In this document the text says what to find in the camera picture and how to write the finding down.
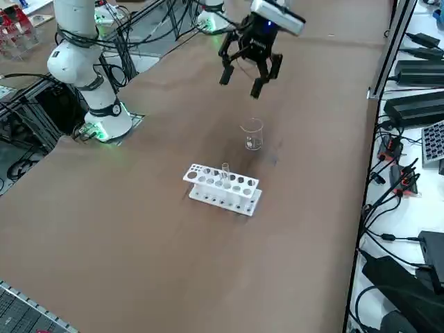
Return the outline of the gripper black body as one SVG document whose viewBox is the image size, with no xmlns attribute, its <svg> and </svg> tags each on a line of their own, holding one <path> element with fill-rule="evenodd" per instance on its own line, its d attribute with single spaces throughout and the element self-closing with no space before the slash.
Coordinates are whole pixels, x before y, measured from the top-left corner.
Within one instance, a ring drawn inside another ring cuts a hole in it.
<svg viewBox="0 0 444 333">
<path fill-rule="evenodd" d="M 271 49 L 278 33 L 278 25 L 255 13 L 242 21 L 240 35 L 241 57 L 248 60 L 265 60 L 271 56 Z"/>
</svg>

